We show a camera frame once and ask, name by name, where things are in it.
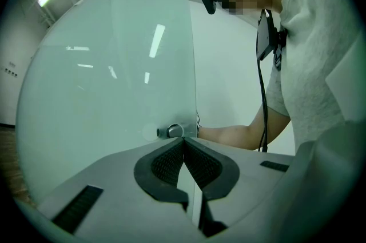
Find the black device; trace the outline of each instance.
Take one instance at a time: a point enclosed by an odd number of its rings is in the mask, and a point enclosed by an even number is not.
[[[205,5],[206,10],[209,14],[215,13],[217,0],[202,0],[202,2]],[[274,53],[273,64],[275,65],[277,70],[281,70],[281,60],[282,60],[281,53],[282,48],[286,45],[286,37],[287,37],[287,31],[283,27],[280,28],[280,31],[277,31],[277,29],[274,27],[271,11],[267,9],[262,9],[261,17],[260,20],[258,21],[256,51],[257,51],[258,75],[261,85],[264,130],[261,137],[261,141],[258,146],[258,151],[260,150],[261,145],[262,145],[262,151],[263,152],[267,151],[267,138],[268,138],[268,132],[267,132],[268,108],[267,108],[267,101],[265,98],[265,89],[260,68],[260,61],[265,59],[265,57],[267,57],[270,52],[273,52]]]

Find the person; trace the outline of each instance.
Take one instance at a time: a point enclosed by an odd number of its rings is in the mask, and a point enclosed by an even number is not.
[[[268,144],[292,121],[295,149],[345,119],[325,81],[363,26],[351,0],[217,0],[232,14],[269,9],[287,29],[281,70],[272,68],[266,87]],[[237,148],[258,149],[264,130],[262,107],[252,123],[200,128],[198,137]]]

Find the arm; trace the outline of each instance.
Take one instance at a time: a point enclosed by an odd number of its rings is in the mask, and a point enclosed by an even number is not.
[[[268,108],[268,144],[271,143],[285,129],[290,117],[282,115]],[[262,106],[249,126],[231,126],[224,128],[200,128],[199,138],[217,142],[218,144],[234,146],[236,148],[258,149],[264,130]]]

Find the white t-shirt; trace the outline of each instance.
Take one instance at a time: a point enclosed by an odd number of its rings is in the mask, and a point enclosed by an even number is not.
[[[351,0],[282,0],[282,6],[288,36],[266,99],[268,107],[290,116],[297,150],[345,122],[325,78],[356,40],[362,21]]]

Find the wooden floor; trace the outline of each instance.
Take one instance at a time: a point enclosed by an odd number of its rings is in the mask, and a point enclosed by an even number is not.
[[[19,168],[13,128],[0,126],[0,169],[13,197],[34,205]]]

